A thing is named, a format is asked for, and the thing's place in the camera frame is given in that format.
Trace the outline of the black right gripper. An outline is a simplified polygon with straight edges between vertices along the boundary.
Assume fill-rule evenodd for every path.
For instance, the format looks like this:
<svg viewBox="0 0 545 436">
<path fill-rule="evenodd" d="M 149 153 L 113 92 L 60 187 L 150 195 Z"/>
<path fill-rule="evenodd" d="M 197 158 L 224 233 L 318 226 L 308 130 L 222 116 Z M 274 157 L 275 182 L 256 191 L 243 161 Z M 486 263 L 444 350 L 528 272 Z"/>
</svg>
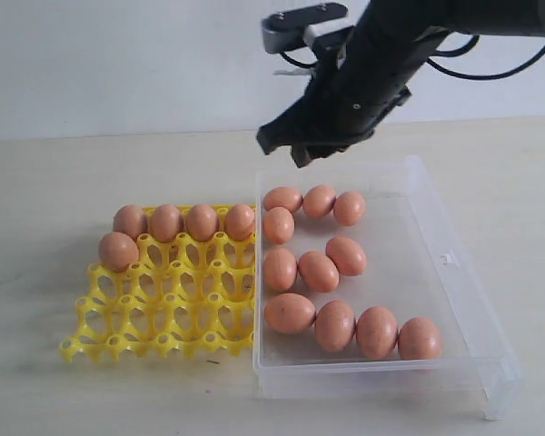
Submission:
<svg viewBox="0 0 545 436">
<path fill-rule="evenodd" d="M 402 91 L 449 32 L 441 27 L 442 1 L 371 1 L 343 47 L 344 59 L 315 97 L 307 133 L 303 104 L 293 104 L 261 126 L 256 141 L 269 155 L 290 146 L 298 168 L 332 154 L 332 145 L 356 144 L 385 118 Z"/>
</svg>

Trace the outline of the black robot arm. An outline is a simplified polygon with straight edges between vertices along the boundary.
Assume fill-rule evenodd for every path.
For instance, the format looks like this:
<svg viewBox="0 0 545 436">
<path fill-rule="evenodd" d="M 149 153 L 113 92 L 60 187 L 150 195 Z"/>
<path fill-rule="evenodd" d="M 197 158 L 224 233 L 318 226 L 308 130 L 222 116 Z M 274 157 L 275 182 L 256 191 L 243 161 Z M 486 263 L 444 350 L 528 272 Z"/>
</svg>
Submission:
<svg viewBox="0 0 545 436">
<path fill-rule="evenodd" d="M 407 83 L 451 34 L 545 37 L 545 1 L 371 1 L 356 24 L 334 2 L 261 21 L 267 53 L 307 47 L 316 60 L 300 97 L 256 140 L 265 154 L 288 146 L 296 166 L 370 138 L 411 96 Z M 530 61 L 545 55 L 545 46 Z"/>
</svg>

